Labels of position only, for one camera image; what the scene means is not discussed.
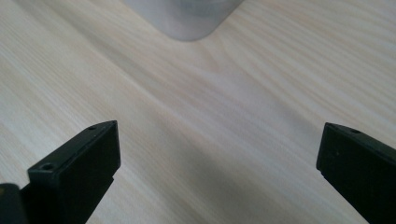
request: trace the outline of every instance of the light wood grain surface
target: light wood grain surface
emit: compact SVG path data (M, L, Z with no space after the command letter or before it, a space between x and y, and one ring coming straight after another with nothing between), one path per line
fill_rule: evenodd
M119 0L0 0L0 182L116 119L89 223L366 223L323 179L326 121L396 147L393 0L246 0L178 42Z

